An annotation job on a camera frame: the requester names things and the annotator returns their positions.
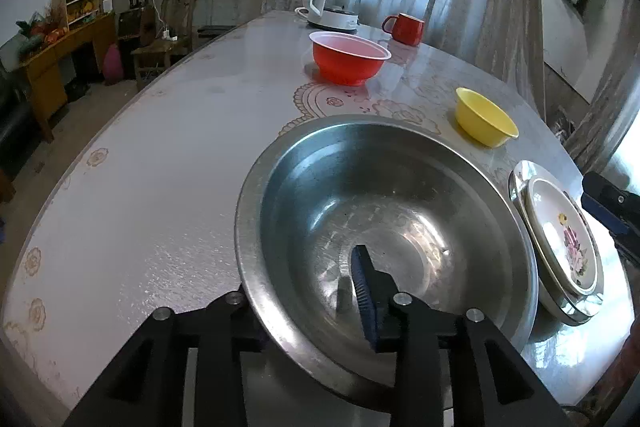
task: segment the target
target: red bowl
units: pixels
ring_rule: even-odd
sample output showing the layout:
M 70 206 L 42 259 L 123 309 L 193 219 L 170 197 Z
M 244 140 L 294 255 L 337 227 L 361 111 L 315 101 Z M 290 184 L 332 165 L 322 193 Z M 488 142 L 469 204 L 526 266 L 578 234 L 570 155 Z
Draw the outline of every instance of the red bowl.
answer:
M 309 38 L 322 76 L 343 86 L 361 86 L 391 58 L 389 50 L 356 35 L 314 32 Z

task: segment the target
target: chair back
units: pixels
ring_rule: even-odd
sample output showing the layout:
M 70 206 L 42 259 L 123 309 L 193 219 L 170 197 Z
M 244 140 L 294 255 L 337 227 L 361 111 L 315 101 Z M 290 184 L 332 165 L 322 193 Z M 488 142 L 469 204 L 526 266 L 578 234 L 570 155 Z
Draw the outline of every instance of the chair back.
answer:
M 191 39 L 191 24 L 196 0 L 162 0 L 162 20 L 179 37 Z

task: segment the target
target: bowl rim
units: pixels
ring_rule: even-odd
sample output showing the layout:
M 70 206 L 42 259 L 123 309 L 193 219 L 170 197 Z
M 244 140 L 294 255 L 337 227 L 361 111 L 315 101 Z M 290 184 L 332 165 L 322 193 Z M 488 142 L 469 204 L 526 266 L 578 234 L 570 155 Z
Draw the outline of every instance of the bowl rim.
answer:
M 336 49 L 332 46 L 329 46 L 328 44 L 325 44 L 324 42 L 318 42 L 316 40 L 318 37 L 322 37 L 325 35 L 331 35 L 332 37 L 338 37 L 339 39 L 345 39 L 348 41 L 367 42 L 368 44 L 371 44 L 373 48 L 376 48 L 382 51 L 385 54 L 385 56 L 384 57 L 367 57 L 365 55 L 358 55 L 357 53 L 351 53 L 351 52 L 346 52 L 344 50 Z M 317 44 L 318 46 L 322 46 L 323 48 L 326 48 L 334 52 L 342 53 L 344 55 L 351 55 L 351 57 L 366 58 L 367 60 L 389 60 L 391 58 L 391 52 L 388 49 L 383 48 L 382 46 L 380 46 L 380 44 L 377 44 L 376 42 L 370 41 L 369 39 L 365 39 L 364 37 L 359 37 L 357 35 L 348 35 L 348 34 L 339 33 L 339 32 L 321 31 L 321 32 L 310 33 L 309 38 L 311 39 L 313 44 Z
M 536 183 L 540 182 L 540 184 L 547 184 L 549 185 L 551 188 L 553 188 L 553 190 L 555 190 L 560 198 L 564 198 L 567 203 L 568 206 L 570 206 L 572 208 L 572 211 L 574 212 L 575 216 L 577 216 L 577 220 L 580 223 L 580 227 L 583 228 L 584 233 L 583 235 L 586 236 L 587 241 L 589 242 L 589 248 L 591 250 L 591 255 L 590 258 L 593 257 L 593 270 L 594 270 L 594 275 L 593 275 L 593 282 L 591 283 L 591 285 L 588 288 L 581 288 L 580 286 L 578 286 L 572 279 L 571 277 L 569 277 L 567 275 L 567 273 L 564 271 L 564 269 L 562 269 L 561 264 L 559 263 L 558 259 L 556 258 L 556 253 L 554 252 L 553 248 L 551 248 L 551 245 L 549 244 L 548 239 L 546 238 L 545 233 L 543 233 L 543 229 L 542 229 L 542 224 L 540 223 L 540 220 L 538 219 L 538 213 L 536 212 L 535 206 L 533 205 L 533 200 L 532 200 L 532 190 L 534 188 L 534 185 Z M 582 222 L 582 219 L 580 218 L 580 215 L 578 214 L 577 210 L 575 210 L 575 207 L 573 205 L 573 203 L 571 201 L 569 201 L 569 199 L 567 198 L 567 196 L 565 195 L 564 191 L 560 189 L 560 187 L 558 187 L 555 183 L 551 182 L 550 180 L 547 180 L 544 176 L 532 176 L 528 181 L 527 181 L 527 195 L 526 195 L 526 206 L 527 206 L 527 210 L 530 210 L 531 215 L 531 221 L 533 223 L 533 226 L 535 227 L 536 231 L 538 232 L 538 235 L 541 235 L 539 243 L 542 247 L 543 250 L 543 254 L 545 255 L 545 257 L 547 259 L 550 260 L 550 264 L 552 264 L 555 268 L 555 270 L 559 271 L 559 277 L 557 277 L 557 279 L 559 279 L 559 282 L 561 283 L 561 285 L 569 290 L 572 291 L 574 293 L 577 293 L 578 295 L 590 295 L 591 293 L 593 293 L 593 291 L 596 288 L 596 285 L 598 283 L 598 269 L 596 266 L 596 251 L 595 248 L 593 247 L 593 243 L 591 242 L 591 236 L 589 234 L 589 230 L 587 229 L 587 226 Z
M 334 362 L 319 349 L 292 320 L 286 308 L 278 299 L 277 292 L 266 269 L 266 261 L 260 246 L 260 212 L 265 189 L 273 171 L 289 150 L 300 141 L 312 137 L 332 126 L 353 123 L 382 124 L 402 128 L 434 140 L 449 149 L 453 154 L 468 162 L 478 174 L 494 189 L 511 214 L 522 240 L 523 263 L 526 266 L 529 291 L 523 302 L 520 320 L 511 343 L 518 351 L 524 349 L 533 328 L 538 305 L 538 266 L 535 260 L 533 245 L 520 214 L 514 204 L 487 177 L 479 165 L 456 150 L 440 136 L 413 124 L 371 115 L 336 115 L 307 121 L 294 127 L 277 138 L 265 149 L 255 161 L 242 184 L 238 197 L 234 222 L 234 245 L 236 262 L 242 286 L 258 320 L 275 344 L 283 350 L 312 378 L 330 391 L 369 409 L 389 411 L 392 405 L 392 390 L 387 386 L 369 380 Z
M 483 100 L 486 100 L 487 102 L 489 102 L 492 106 L 494 106 L 498 111 L 500 111 L 503 115 L 505 115 L 509 121 L 513 124 L 513 128 L 515 129 L 515 134 L 513 132 L 507 131 L 505 129 L 503 129 L 500 126 L 497 126 L 495 124 L 495 122 L 492 122 L 490 120 L 487 120 L 481 113 L 479 113 L 478 111 L 476 111 L 471 105 L 469 105 L 468 103 L 466 103 L 466 100 L 462 97 L 461 93 L 464 92 L 470 92 L 473 93 L 473 95 L 477 95 L 478 97 L 482 98 Z M 511 137 L 511 138 L 517 138 L 518 136 L 520 136 L 520 131 L 518 129 L 518 126 L 516 125 L 516 123 L 513 121 L 513 119 L 507 114 L 507 112 L 505 110 L 503 110 L 499 105 L 497 105 L 496 103 L 492 102 L 491 100 L 489 100 L 486 96 L 484 96 L 483 94 L 480 94 L 477 91 L 474 91 L 473 89 L 469 89 L 468 87 L 458 87 L 456 88 L 456 95 L 458 96 L 458 100 L 460 100 L 460 102 L 462 102 L 463 104 L 465 104 L 466 107 L 468 107 L 474 115 L 478 116 L 479 118 L 481 118 L 482 120 L 484 120 L 487 124 L 489 124 L 491 127 L 493 127 L 494 129 L 497 129 L 498 131 L 500 131 L 503 134 L 506 134 L 507 136 Z

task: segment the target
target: red mug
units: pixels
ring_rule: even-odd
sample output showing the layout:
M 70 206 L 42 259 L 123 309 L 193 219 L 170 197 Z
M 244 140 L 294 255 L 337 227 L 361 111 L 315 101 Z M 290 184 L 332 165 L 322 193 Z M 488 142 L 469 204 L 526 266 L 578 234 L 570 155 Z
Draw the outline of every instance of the red mug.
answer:
M 385 30 L 386 23 L 395 19 L 394 27 L 391 31 Z M 424 31 L 424 21 L 411 17 L 406 13 L 398 15 L 390 15 L 382 23 L 382 31 L 390 33 L 394 40 L 407 44 L 409 46 L 417 46 L 422 40 L 422 32 Z

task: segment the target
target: pink bag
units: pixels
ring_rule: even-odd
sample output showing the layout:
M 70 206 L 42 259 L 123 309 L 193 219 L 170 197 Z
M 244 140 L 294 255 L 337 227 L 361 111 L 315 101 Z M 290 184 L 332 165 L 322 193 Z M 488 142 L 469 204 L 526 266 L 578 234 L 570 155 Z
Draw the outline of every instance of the pink bag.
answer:
M 104 55 L 102 74 L 104 75 L 104 83 L 106 86 L 116 84 L 124 78 L 120 50 L 116 44 L 109 46 L 107 53 Z

